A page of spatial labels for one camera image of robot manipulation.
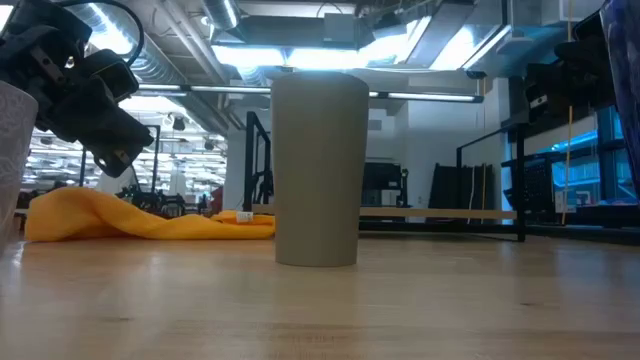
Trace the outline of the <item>white embossed cup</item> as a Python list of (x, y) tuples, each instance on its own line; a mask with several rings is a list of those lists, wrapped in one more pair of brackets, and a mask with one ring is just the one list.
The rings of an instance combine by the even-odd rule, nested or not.
[(12, 232), (37, 113), (38, 103), (34, 98), (0, 81), (0, 257)]

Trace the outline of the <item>yellow microfibre cloth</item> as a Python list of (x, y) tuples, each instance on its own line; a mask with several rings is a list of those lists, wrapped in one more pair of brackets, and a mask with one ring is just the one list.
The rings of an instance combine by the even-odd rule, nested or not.
[(30, 202), (25, 239), (61, 242), (92, 238), (257, 240), (275, 234), (271, 215), (224, 210), (211, 217), (172, 219), (143, 211), (114, 195), (82, 187), (59, 188)]

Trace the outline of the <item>long rig light bar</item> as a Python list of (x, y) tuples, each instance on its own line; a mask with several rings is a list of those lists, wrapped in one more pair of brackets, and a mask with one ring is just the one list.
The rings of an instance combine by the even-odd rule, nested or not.
[[(155, 91), (166, 93), (216, 93), (216, 94), (241, 94), (241, 95), (270, 95), (269, 87), (246, 87), (246, 86), (213, 86), (213, 85), (174, 85), (174, 84), (141, 84), (140, 91)], [(482, 103), (483, 96), (479, 95), (459, 95), (445, 93), (412, 93), (412, 92), (386, 92), (370, 91), (369, 97), (372, 99), (384, 100), (405, 100), (424, 102), (448, 102), (448, 103)]]

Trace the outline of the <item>background robot rig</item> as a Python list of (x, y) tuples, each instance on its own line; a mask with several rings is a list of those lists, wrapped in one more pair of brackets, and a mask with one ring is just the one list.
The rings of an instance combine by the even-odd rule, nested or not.
[[(153, 171), (152, 171), (152, 186), (149, 192), (145, 192), (141, 189), (139, 184), (139, 179), (135, 172), (135, 168), (131, 165), (129, 168), (133, 171), (133, 176), (135, 180), (135, 184), (130, 185), (129, 187), (123, 187), (120, 192), (116, 193), (116, 197), (121, 200), (128, 200), (132, 205), (136, 206), (139, 209), (150, 212), (155, 215), (159, 215), (164, 218), (171, 218), (167, 213), (163, 212), (162, 208), (164, 205), (168, 203), (177, 204), (178, 209), (180, 210), (179, 215), (184, 215), (184, 204), (173, 201), (176, 196), (173, 196), (173, 202), (168, 201), (168, 196), (162, 195), (155, 190), (156, 181), (158, 176), (158, 163), (159, 163), (159, 148), (160, 148), (160, 138), (161, 138), (161, 126), (160, 125), (145, 125), (147, 128), (154, 129), (155, 131), (155, 139), (154, 139), (154, 157), (153, 157)], [(87, 149), (83, 146), (81, 152), (81, 165), (79, 172), (79, 181), (78, 185), (80, 187), (84, 187), (86, 184), (86, 165), (87, 165)]]

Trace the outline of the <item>silver ceiling ventilation duct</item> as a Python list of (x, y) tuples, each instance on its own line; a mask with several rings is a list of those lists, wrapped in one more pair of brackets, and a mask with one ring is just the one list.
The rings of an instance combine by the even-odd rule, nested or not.
[(240, 10), (235, 0), (201, 0), (203, 10), (212, 26), (218, 30), (230, 30), (240, 23)]

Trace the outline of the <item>light wooden shelf board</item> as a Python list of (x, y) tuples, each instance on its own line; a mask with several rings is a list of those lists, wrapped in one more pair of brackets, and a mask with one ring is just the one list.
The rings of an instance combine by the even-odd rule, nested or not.
[(251, 212), (268, 215), (355, 215), (369, 217), (421, 217), (449, 219), (481, 219), (481, 220), (517, 220), (515, 211), (477, 210), (477, 209), (421, 209), (398, 207), (361, 207), (356, 211), (353, 207), (327, 207), (316, 205), (299, 205), (292, 209), (279, 209), (273, 204), (252, 204)]

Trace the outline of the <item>tall purple faceted plastic cup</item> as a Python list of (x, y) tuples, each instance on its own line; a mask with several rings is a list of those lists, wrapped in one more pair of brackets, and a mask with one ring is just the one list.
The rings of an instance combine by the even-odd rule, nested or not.
[(600, 17), (631, 177), (640, 200), (640, 0), (605, 0)]

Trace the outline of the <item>tall beige tumbler cup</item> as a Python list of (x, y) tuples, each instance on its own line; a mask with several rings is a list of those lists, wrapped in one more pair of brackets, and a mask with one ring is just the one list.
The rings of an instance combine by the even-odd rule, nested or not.
[(303, 71), (271, 87), (275, 259), (304, 267), (357, 261), (369, 87)]

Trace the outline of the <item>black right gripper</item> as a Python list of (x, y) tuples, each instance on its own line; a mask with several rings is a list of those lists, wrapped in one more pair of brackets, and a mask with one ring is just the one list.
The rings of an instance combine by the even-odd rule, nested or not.
[(570, 104), (598, 109), (615, 103), (600, 13), (594, 12), (577, 23), (571, 35), (571, 41), (554, 48), (561, 62), (526, 66), (525, 96), (530, 123), (566, 120)]

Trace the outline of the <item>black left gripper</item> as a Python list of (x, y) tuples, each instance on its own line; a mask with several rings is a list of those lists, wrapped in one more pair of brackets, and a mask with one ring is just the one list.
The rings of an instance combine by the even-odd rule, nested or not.
[[(91, 27), (50, 0), (17, 0), (0, 29), (0, 81), (33, 97), (36, 127), (63, 140), (98, 147), (144, 147), (150, 131), (105, 93), (77, 93), (69, 59), (84, 58)], [(64, 125), (54, 112), (64, 101)], [(121, 176), (136, 158), (133, 149), (96, 149), (95, 164), (107, 176)]]

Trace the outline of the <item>black metal shelf frame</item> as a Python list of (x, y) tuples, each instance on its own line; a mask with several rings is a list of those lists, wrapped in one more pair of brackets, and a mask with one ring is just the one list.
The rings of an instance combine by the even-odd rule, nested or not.
[[(365, 168), (365, 123), (359, 116), (345, 129), (339, 121), (300, 120), (294, 116), (272, 115), (271, 148), (275, 161), (276, 197), (279, 209), (299, 205), (353, 207), (358, 211), (358, 196)], [(449, 219), (421, 217), (369, 217), (355, 215), (274, 215), (278, 224), (294, 229), (309, 220), (314, 226), (334, 224), (340, 231), (400, 231), (515, 234), (526, 239), (524, 211), (524, 138), (523, 126), (512, 127), (517, 135), (515, 180), (512, 185), (517, 220)]]

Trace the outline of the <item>black leaning panels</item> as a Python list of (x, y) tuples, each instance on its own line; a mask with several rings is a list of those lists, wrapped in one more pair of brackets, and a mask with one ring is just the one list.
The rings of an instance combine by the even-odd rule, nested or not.
[(434, 168), (429, 208), (477, 210), (495, 209), (494, 169), (492, 165), (444, 166)]

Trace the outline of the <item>black perforated metal rack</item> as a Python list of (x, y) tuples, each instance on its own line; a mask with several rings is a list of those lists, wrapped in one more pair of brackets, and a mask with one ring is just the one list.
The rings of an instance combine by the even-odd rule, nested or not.
[(524, 210), (527, 220), (533, 223), (556, 220), (555, 184), (547, 154), (524, 157)]

